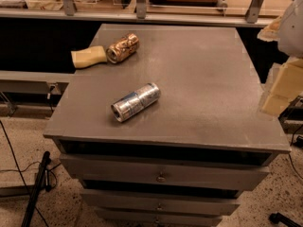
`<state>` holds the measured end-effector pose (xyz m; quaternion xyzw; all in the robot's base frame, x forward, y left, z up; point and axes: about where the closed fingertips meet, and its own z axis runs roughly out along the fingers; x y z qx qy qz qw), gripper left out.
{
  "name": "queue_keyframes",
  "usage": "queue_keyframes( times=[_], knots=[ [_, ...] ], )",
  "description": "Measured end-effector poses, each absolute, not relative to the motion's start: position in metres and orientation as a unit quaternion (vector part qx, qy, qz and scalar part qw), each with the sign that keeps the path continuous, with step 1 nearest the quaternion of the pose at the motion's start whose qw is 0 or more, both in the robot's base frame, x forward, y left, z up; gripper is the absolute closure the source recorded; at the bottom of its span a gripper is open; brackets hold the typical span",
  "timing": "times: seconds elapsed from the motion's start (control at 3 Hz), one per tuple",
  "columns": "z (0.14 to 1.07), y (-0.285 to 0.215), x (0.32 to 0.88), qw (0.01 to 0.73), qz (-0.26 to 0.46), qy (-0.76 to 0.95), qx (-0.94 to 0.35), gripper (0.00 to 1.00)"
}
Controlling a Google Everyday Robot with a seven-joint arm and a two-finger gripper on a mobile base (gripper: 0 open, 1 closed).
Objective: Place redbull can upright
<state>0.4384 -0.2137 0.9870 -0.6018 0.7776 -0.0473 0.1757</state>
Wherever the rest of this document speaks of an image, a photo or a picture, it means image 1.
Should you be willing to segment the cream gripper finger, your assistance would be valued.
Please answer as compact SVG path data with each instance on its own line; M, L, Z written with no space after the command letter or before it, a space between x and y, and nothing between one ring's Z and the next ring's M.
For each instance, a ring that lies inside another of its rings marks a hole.
M261 106L261 111L265 114L279 116L284 112L291 101L288 98L277 96L277 95L268 95Z
M271 93L294 100L303 92L303 59L291 58L282 64Z

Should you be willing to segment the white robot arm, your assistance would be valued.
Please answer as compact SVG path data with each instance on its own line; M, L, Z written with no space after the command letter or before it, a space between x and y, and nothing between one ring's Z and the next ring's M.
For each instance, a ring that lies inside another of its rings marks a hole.
M258 34L264 42L277 42L290 58L278 69L261 110L280 115L303 92L303 0L294 0L282 16Z

